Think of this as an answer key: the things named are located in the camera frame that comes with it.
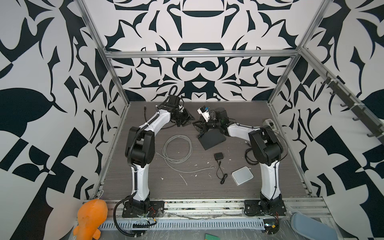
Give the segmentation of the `black network switch box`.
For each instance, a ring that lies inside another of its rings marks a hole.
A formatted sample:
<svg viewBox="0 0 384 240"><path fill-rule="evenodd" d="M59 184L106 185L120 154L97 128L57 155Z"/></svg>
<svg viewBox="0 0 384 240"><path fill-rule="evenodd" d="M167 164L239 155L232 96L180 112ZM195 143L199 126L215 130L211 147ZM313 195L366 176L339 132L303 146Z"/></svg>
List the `black network switch box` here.
<svg viewBox="0 0 384 240"><path fill-rule="evenodd" d="M225 135L223 135L218 129L209 130L199 138L199 142L203 146L204 150L209 150L225 141Z"/></svg>

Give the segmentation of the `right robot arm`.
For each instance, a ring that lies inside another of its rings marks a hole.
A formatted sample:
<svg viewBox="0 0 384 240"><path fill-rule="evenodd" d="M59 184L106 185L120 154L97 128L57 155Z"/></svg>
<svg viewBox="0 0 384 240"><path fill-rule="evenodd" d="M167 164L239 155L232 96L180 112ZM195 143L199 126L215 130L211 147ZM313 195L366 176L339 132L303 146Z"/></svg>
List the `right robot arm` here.
<svg viewBox="0 0 384 240"><path fill-rule="evenodd" d="M203 106L198 108L197 112L200 118L193 122L193 125L200 132L199 138L211 130L218 130L222 135L250 143L250 148L261 167L261 207L267 210L282 203L279 166L284 148L272 128L268 125L253 127L237 123L228 117L224 108L210 110Z"/></svg>

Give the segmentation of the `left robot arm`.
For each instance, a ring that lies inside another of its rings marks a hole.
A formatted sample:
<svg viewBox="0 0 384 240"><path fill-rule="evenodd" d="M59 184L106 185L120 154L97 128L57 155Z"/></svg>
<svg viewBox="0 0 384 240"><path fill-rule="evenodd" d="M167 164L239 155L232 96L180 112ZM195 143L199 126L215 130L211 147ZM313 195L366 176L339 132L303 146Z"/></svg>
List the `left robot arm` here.
<svg viewBox="0 0 384 240"><path fill-rule="evenodd" d="M129 130L125 155L132 170L133 190L130 205L147 210L150 204L149 166L155 156L155 138L169 122L185 126L191 114L181 97L170 95L156 107L156 113L139 127Z"/></svg>

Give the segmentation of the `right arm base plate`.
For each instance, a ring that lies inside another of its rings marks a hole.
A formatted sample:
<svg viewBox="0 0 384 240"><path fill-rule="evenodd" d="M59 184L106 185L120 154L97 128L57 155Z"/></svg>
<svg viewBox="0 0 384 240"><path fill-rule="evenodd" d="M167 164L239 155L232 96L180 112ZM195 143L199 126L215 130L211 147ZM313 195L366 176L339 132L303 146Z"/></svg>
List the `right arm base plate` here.
<svg viewBox="0 0 384 240"><path fill-rule="evenodd" d="M276 198L272 201L262 200L245 200L244 214L246 216L267 216L276 215L285 216L286 207L282 199Z"/></svg>

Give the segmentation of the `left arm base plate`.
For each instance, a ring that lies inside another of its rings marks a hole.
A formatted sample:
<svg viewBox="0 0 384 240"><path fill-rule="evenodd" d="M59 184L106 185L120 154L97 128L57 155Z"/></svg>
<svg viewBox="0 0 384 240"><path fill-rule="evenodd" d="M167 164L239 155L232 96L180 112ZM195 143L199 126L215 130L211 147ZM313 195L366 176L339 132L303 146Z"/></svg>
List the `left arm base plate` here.
<svg viewBox="0 0 384 240"><path fill-rule="evenodd" d="M154 218L164 212L164 201L136 201L129 200L124 203L123 218L149 217Z"/></svg>

